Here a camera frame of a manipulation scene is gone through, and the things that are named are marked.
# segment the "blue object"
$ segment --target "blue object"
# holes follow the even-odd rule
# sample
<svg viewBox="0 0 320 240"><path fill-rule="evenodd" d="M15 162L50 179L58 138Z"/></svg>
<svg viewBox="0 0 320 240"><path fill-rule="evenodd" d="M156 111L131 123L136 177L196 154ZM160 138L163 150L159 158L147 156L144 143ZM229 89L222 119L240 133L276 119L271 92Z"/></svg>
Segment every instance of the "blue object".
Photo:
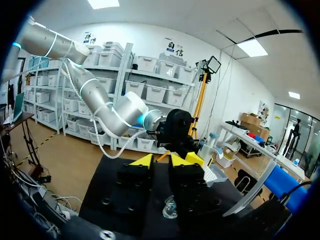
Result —
<svg viewBox="0 0 320 240"><path fill-rule="evenodd" d="M265 180L264 185L274 193L277 198L281 198L284 193L288 193L291 189L298 186L299 183L276 165L269 177ZM306 196L307 190L304 187L299 187L290 195L286 207L294 214Z"/></svg>

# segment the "ceiling panel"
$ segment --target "ceiling panel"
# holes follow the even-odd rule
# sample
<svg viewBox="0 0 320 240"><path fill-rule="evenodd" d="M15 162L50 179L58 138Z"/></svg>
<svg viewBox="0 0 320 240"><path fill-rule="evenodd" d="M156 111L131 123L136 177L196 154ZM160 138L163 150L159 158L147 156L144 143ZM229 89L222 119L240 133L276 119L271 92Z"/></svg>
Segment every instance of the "ceiling panel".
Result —
<svg viewBox="0 0 320 240"><path fill-rule="evenodd" d="M251 11L241 17L239 21L244 24L254 35L275 30L276 27L263 8Z"/></svg>
<svg viewBox="0 0 320 240"><path fill-rule="evenodd" d="M236 43L253 37L252 33L237 20L230 21L228 24L220 27L218 31Z"/></svg>

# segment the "ceiling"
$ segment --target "ceiling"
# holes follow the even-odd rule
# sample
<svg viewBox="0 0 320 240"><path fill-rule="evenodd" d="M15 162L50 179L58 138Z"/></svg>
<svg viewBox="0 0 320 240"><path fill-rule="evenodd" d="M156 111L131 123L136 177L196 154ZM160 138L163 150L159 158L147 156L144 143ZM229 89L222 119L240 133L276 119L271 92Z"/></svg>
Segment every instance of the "ceiling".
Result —
<svg viewBox="0 0 320 240"><path fill-rule="evenodd" d="M130 22L174 29L223 51L251 71L279 101L320 113L319 70L295 18L276 0L119 0L120 7L93 10L87 0L45 0L34 19L57 32L76 26ZM233 45L257 38L268 56L248 57ZM288 92L300 94L300 100Z"/></svg>

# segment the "white cable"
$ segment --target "white cable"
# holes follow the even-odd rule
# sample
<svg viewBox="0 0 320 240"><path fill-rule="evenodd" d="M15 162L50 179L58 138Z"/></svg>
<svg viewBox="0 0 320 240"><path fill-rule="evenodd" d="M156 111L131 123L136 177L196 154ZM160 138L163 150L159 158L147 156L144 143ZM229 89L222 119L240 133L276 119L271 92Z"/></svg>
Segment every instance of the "white cable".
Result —
<svg viewBox="0 0 320 240"><path fill-rule="evenodd" d="M67 58L65 58L65 60L62 62L65 69L66 69L66 73L68 75L68 78L69 78L69 81L71 83L71 86L73 88L73 90L75 91L75 94L79 97L79 99L83 100L81 95L78 93L73 81L72 81L72 78L71 78L71 75L70 75L70 71L69 71L69 68L68 68L68 65L66 64L66 61L68 61ZM133 136L131 136L128 141L126 141L125 145L120 149L120 151L114 155L114 156L111 156L109 155L108 153L106 153L106 151L104 150L103 146L101 145L100 143L100 139L99 139L99 133L98 133L98 127L97 127L97 123L96 123L96 117L93 115L93 113L91 112L90 108L88 107L88 105L84 102L84 105L86 106L86 108L89 110L89 113L91 115L91 118L92 118L92 121L93 121L93 125L94 125L94 130L95 130L95 135L96 135L96 139L97 139L97 142L99 144L99 147L101 149L101 151L103 152L104 155L106 155L108 158L110 159L116 159L118 158L122 153L123 151L125 150L125 148L128 146L129 142L132 141L133 139L135 139L138 135L140 134L143 134L143 133L146 133L147 131L146 130L143 130L143 131L138 131L137 133L135 133Z"/></svg>

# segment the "white wall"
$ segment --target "white wall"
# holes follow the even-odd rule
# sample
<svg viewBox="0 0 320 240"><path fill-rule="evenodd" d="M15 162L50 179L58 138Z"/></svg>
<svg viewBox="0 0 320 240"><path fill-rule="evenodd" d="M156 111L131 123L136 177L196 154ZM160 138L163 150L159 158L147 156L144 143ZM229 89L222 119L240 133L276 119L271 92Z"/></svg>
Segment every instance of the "white wall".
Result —
<svg viewBox="0 0 320 240"><path fill-rule="evenodd" d="M90 24L64 30L61 34L75 41L83 42L85 32L91 32L94 35L97 45L113 41L120 43L124 48L126 43L133 43L132 51L137 56L153 58L158 58L159 54L166 52L168 44L173 41L176 46L183 46L183 59L187 61L187 66L192 67L195 67L195 63L199 60L209 59L212 55L219 58L220 55L219 49L193 36L147 24ZM226 72L229 60L230 57L222 53L220 81L222 81L224 74L225 77L217 93L209 132L215 131L221 121L238 120L242 112L257 114L260 101L269 106L270 116L266 124L268 127L272 118L274 97L252 73L235 60L231 61ZM218 77L218 74L212 76L212 82L209 83L206 91L198 124L199 137L209 119L218 86Z"/></svg>

